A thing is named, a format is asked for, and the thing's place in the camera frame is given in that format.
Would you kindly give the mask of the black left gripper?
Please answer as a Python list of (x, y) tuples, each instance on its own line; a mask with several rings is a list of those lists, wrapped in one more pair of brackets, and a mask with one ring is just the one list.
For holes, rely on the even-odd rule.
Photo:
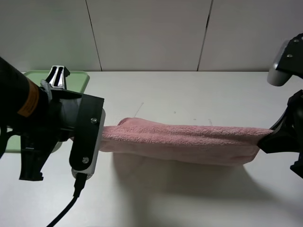
[(0, 91), (0, 153), (4, 154), (11, 136), (21, 137), (21, 172), (19, 180), (42, 181), (42, 167), (56, 144), (68, 138), (61, 122), (63, 99), (79, 98), (81, 93), (67, 90), (65, 66), (52, 66), (41, 86), (49, 86), (52, 98), (45, 90)]

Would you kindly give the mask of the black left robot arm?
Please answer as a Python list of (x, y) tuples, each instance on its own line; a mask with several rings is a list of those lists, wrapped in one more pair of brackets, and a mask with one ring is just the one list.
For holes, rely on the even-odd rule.
[(0, 153), (8, 140), (20, 136), (20, 180), (41, 181), (46, 160), (58, 142), (78, 135), (77, 117), (82, 94), (42, 86), (0, 60)]

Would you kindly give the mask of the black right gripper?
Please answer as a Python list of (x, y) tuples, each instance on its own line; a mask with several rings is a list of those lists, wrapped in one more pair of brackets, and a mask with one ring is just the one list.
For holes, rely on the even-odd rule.
[(285, 118), (276, 123), (273, 131), (258, 142), (267, 154), (296, 152), (298, 160), (290, 169), (303, 178), (303, 91), (299, 90), (288, 99)]

